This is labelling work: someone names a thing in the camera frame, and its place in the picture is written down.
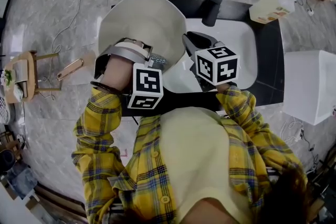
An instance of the hair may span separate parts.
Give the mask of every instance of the hair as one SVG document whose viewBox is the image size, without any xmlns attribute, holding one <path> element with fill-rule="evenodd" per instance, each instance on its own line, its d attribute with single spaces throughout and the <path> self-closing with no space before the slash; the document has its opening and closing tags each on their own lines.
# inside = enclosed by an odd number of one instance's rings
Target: hair
<svg viewBox="0 0 336 224">
<path fill-rule="evenodd" d="M 288 169 L 278 181 L 272 185 L 271 191 L 265 195 L 256 224 L 307 224 L 309 208 L 309 191 L 300 169 Z M 152 224 L 144 220 L 134 211 L 110 219 L 109 224 Z"/>
</svg>

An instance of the plastic jug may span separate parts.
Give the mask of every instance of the plastic jug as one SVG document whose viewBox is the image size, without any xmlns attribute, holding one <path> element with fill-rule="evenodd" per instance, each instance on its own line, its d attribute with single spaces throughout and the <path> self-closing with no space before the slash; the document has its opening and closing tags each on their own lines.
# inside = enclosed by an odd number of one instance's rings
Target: plastic jug
<svg viewBox="0 0 336 224">
<path fill-rule="evenodd" d="M 295 11 L 293 0 L 259 0 L 250 9 L 251 20 L 267 24 Z"/>
</svg>

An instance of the black bracelet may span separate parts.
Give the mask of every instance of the black bracelet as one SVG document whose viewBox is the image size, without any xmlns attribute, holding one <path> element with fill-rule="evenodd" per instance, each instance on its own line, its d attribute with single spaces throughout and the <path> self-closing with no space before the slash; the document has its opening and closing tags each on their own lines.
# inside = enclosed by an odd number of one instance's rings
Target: black bracelet
<svg viewBox="0 0 336 224">
<path fill-rule="evenodd" d="M 237 84 L 236 84 L 236 83 L 234 83 L 234 82 L 232 82 L 232 81 L 230 81 L 230 82 L 227 82 L 227 84 L 229 84 L 230 86 L 237 86 Z"/>
<path fill-rule="evenodd" d="M 103 83 L 100 83 L 100 82 L 95 82 L 95 81 L 91 81 L 90 82 L 93 86 L 96 86 L 96 87 L 100 87 L 104 90 L 107 90 L 109 93 L 112 93 L 112 94 L 115 94 L 115 95 L 118 95 L 119 97 L 122 95 L 122 92 L 115 89 L 115 88 L 112 88 L 112 87 L 109 87 Z"/>
</svg>

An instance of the black faucet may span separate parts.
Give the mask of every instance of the black faucet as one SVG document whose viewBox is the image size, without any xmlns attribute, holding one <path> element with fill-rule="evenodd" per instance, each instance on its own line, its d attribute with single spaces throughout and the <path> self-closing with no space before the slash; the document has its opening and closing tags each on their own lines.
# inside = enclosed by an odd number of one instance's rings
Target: black faucet
<svg viewBox="0 0 336 224">
<path fill-rule="evenodd" d="M 214 26 L 216 23 L 219 8 L 223 0 L 204 0 L 199 7 L 202 23 L 205 26 Z"/>
</svg>

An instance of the floor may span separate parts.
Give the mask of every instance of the floor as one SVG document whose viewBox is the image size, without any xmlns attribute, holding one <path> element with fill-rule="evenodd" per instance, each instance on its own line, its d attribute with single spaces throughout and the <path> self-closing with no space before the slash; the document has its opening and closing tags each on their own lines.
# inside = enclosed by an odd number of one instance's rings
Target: floor
<svg viewBox="0 0 336 224">
<path fill-rule="evenodd" d="M 70 28 L 57 37 L 54 48 L 61 45 L 59 57 L 52 64 L 50 81 L 57 86 L 55 74 L 90 50 L 96 49 L 97 34 L 102 17 L 111 5 L 120 0 L 81 0 L 79 14 Z M 235 0 L 253 4 L 258 0 Z M 305 8 L 296 5 L 296 11 L 280 20 L 285 52 L 297 50 L 323 49 L 336 53 L 336 7 L 331 2 L 308 0 L 315 11 L 309 17 Z M 2 40 L 2 54 L 9 61 L 21 51 L 35 49 L 43 55 L 51 50 L 56 34 L 67 27 L 76 13 L 78 0 L 12 0 L 8 10 L 8 20 Z M 49 74 L 49 60 L 38 65 L 38 76 Z M 85 68 L 75 73 L 71 80 L 65 80 L 62 91 L 53 92 L 56 100 L 34 97 L 31 102 L 16 105 L 16 121 L 11 128 L 17 134 L 26 133 L 28 149 L 24 151 L 24 160 L 31 165 L 38 180 L 64 195 L 83 200 L 80 175 L 71 162 L 71 152 L 76 140 L 72 129 L 83 111 L 90 95 L 93 69 Z M 281 112 L 282 104 L 259 107 L 272 130 L 285 139 L 293 151 L 302 160 L 306 169 L 312 165 L 312 155 L 305 141 L 295 142 L 294 136 L 300 123 L 289 124 L 293 118 Z M 121 148 L 132 147 L 137 129 L 131 118 L 123 118 L 115 131 Z M 335 140 L 336 120 L 329 118 L 311 126 L 304 124 L 305 136 L 315 145 L 315 154 L 321 158 Z M 130 157 L 128 150 L 123 161 Z"/>
</svg>

